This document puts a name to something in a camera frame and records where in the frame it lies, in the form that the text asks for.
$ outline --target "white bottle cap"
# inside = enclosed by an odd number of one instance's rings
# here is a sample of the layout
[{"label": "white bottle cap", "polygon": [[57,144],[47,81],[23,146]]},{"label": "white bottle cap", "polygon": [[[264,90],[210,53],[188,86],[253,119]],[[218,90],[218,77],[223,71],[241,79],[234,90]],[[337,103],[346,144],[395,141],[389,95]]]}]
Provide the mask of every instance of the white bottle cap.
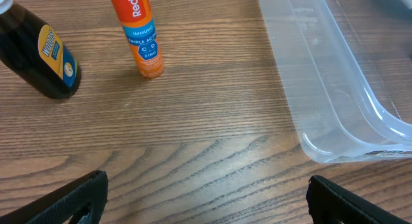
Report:
[{"label": "white bottle cap", "polygon": [[0,0],[0,14],[5,13],[13,5],[13,0]]}]

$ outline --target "orange tube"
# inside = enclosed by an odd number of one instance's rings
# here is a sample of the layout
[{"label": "orange tube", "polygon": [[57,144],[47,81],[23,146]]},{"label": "orange tube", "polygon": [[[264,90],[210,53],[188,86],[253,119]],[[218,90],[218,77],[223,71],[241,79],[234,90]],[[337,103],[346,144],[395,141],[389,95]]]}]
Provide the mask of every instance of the orange tube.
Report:
[{"label": "orange tube", "polygon": [[162,52],[149,0],[111,0],[123,26],[137,68],[153,79],[164,71]]}]

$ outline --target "wooden table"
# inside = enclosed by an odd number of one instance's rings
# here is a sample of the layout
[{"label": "wooden table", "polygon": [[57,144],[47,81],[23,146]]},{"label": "wooden table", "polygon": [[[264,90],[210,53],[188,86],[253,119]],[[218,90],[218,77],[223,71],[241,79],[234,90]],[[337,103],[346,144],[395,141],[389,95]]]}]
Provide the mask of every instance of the wooden table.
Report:
[{"label": "wooden table", "polygon": [[411,160],[325,165],[301,150],[258,0],[151,0],[165,73],[138,75],[110,0],[16,0],[83,69],[56,102],[0,66],[0,215],[95,169],[101,223],[310,223],[320,174],[412,221]]}]

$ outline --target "plastic bin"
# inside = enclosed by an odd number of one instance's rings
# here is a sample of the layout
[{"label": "plastic bin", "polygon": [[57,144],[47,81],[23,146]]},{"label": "plastic bin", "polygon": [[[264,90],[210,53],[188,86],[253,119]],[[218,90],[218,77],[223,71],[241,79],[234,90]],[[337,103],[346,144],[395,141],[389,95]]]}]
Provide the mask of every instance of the plastic bin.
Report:
[{"label": "plastic bin", "polygon": [[325,163],[412,156],[405,0],[259,0],[297,134]]}]

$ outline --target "wood grain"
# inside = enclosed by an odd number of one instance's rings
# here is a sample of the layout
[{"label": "wood grain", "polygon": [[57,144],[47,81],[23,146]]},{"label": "wood grain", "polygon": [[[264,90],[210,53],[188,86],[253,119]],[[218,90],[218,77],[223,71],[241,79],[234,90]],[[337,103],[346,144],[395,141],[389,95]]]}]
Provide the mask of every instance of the wood grain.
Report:
[{"label": "wood grain", "polygon": [[302,152],[257,0],[151,0],[166,65],[154,80],[138,75],[109,0],[16,1],[84,73],[56,102],[0,66],[0,215],[102,169],[101,223],[310,223],[313,174],[412,221],[411,160]]}]

